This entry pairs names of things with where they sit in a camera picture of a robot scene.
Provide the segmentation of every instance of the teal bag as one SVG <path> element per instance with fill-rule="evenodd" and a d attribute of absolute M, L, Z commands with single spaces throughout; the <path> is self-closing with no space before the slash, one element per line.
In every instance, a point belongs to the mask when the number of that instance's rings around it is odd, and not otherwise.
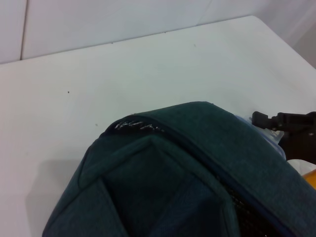
<path fill-rule="evenodd" d="M 88 148 L 43 237 L 315 237 L 316 191 L 206 102 L 127 116 Z"/>

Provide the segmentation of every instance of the bag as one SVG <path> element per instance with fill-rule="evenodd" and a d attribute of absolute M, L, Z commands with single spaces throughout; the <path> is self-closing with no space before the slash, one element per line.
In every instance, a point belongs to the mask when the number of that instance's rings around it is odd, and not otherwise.
<path fill-rule="evenodd" d="M 315 237 L 316 191 L 206 102 L 127 116 L 88 148 L 43 237 Z"/>

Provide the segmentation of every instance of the white table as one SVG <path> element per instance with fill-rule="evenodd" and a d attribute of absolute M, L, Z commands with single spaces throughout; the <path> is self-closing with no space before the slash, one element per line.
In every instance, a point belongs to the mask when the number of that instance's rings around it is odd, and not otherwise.
<path fill-rule="evenodd" d="M 0 236 L 39 237 L 88 146 L 136 112 L 316 110 L 316 70 L 256 17 L 0 66 Z"/>

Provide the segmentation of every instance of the white wall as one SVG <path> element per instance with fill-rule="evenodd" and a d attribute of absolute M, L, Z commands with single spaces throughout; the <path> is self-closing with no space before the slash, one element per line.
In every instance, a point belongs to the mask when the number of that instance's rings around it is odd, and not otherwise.
<path fill-rule="evenodd" d="M 21 57 L 26 0 L 0 0 L 0 64 Z"/>
<path fill-rule="evenodd" d="M 300 38 L 293 49 L 316 68 L 316 24 Z"/>
<path fill-rule="evenodd" d="M 23 58 L 195 26 L 211 0 L 29 0 Z"/>
<path fill-rule="evenodd" d="M 313 0 L 0 0 L 0 63 L 255 15 L 290 46 L 316 23 Z"/>

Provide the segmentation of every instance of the zipper track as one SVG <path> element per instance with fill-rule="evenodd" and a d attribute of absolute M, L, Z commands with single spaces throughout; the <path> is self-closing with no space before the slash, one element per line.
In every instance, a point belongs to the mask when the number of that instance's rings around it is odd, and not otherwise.
<path fill-rule="evenodd" d="M 228 173 L 208 158 L 208 155 L 204 153 L 202 149 L 193 144 L 189 139 L 185 138 L 181 133 L 175 131 L 169 126 L 149 117 L 130 115 L 122 118 L 105 131 L 105 134 L 111 133 L 115 126 L 124 120 L 138 120 L 148 124 L 152 124 L 154 127 L 158 127 L 164 131 L 163 135 L 173 143 L 177 144 L 184 151 L 189 153 L 192 157 L 197 159 L 203 164 L 211 173 L 215 174 L 221 182 L 224 182 L 230 189 L 237 192 L 250 206 L 252 206 L 258 213 L 260 213 L 268 222 L 274 226 L 274 228 L 285 237 L 295 237 L 291 230 L 288 229 L 282 222 L 278 220 L 269 210 L 267 210 L 257 199 L 255 199 L 249 192 L 247 192 L 242 185 L 240 185 L 235 179 L 233 179 Z"/>

